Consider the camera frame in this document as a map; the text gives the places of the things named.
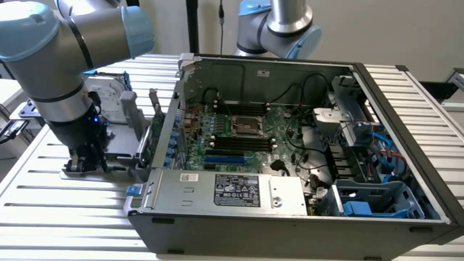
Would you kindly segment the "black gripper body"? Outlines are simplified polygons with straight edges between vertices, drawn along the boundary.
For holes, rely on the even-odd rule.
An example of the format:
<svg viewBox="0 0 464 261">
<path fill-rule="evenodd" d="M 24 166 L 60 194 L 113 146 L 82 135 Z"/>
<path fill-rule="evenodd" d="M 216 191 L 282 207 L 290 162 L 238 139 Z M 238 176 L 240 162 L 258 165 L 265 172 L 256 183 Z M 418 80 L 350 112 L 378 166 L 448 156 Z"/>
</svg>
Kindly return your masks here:
<svg viewBox="0 0 464 261">
<path fill-rule="evenodd" d="M 68 122 L 48 121 L 48 126 L 68 148 L 70 161 L 76 159 L 77 162 L 105 163 L 105 125 L 96 113 L 85 113 Z"/>
</svg>

